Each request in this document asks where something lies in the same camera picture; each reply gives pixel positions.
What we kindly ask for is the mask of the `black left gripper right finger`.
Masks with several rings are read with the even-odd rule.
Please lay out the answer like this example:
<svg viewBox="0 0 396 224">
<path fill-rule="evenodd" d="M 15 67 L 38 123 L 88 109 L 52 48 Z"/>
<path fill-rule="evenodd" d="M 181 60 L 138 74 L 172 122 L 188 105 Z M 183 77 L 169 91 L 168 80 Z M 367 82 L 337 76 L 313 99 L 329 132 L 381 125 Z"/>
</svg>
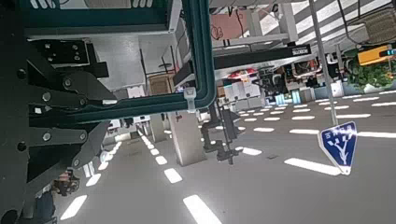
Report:
<svg viewBox="0 0 396 224">
<path fill-rule="evenodd" d="M 30 129 L 27 182 L 47 182 L 67 168 L 79 168 L 99 154 L 109 122 L 76 129 Z"/>
</svg>

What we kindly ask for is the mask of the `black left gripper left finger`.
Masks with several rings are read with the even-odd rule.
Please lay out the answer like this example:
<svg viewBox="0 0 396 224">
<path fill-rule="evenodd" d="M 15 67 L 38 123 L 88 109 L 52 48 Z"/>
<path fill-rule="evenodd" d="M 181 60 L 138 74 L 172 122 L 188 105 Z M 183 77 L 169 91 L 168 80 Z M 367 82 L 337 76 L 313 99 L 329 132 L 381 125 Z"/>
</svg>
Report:
<svg viewBox="0 0 396 224">
<path fill-rule="evenodd" d="M 27 43 L 29 105 L 83 108 L 116 103 L 116 96 L 100 82 L 107 65 L 93 56 L 82 40 L 39 39 Z"/>
</svg>

